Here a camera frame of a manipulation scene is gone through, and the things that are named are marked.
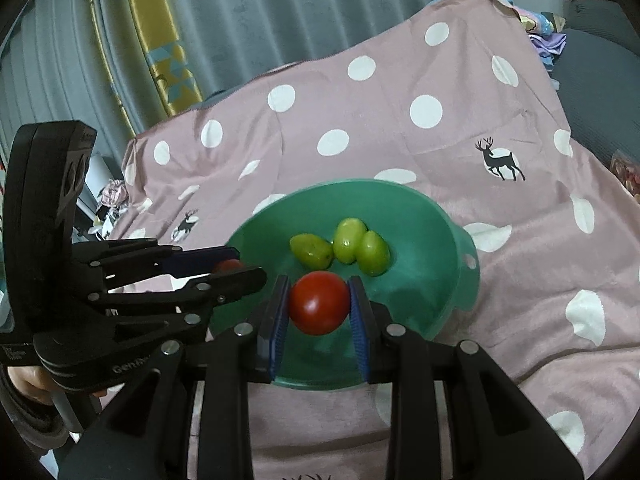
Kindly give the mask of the grey sleeve forearm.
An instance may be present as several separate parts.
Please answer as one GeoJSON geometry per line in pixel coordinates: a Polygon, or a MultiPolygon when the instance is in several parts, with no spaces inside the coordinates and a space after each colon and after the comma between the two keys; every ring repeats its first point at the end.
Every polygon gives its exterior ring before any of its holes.
{"type": "Polygon", "coordinates": [[[8,368],[1,365],[1,404],[17,432],[37,456],[62,448],[70,433],[54,404],[43,405],[22,396],[11,384],[8,368]]]}

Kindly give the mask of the person's left hand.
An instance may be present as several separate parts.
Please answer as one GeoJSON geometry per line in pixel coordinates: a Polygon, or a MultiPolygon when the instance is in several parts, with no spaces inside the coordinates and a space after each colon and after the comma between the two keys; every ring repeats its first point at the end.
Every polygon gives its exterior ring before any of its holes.
{"type": "Polygon", "coordinates": [[[10,366],[8,376],[22,396],[43,405],[52,405],[52,393],[60,390],[50,374],[40,366],[10,366]]]}

